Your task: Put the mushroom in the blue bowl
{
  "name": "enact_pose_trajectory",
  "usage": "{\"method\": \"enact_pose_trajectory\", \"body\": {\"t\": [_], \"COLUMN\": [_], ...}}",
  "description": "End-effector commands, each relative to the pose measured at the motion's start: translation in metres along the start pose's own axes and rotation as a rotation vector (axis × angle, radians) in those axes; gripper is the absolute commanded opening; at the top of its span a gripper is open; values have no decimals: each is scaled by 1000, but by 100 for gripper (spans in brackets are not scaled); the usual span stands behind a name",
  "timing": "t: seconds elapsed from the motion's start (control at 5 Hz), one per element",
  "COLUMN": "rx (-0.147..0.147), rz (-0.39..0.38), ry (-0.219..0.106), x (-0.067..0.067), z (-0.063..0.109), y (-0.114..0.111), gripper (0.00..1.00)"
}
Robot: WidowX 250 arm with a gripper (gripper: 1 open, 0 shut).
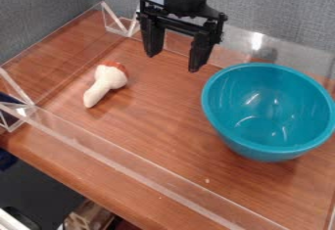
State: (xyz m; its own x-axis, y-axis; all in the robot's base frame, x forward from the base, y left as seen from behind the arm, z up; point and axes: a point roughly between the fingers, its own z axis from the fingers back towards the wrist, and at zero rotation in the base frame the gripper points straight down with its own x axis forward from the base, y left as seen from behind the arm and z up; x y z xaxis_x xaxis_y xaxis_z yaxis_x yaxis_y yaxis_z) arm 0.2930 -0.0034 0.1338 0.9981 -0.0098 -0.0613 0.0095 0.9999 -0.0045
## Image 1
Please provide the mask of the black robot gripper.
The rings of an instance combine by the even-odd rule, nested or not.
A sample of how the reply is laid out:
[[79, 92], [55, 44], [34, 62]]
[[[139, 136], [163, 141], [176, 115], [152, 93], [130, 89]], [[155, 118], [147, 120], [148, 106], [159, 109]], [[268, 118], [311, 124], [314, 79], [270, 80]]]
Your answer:
[[138, 20], [148, 57], [155, 57], [163, 51], [166, 28], [195, 35], [188, 71], [196, 72], [208, 62], [227, 15], [211, 8], [207, 0], [139, 0], [139, 3]]

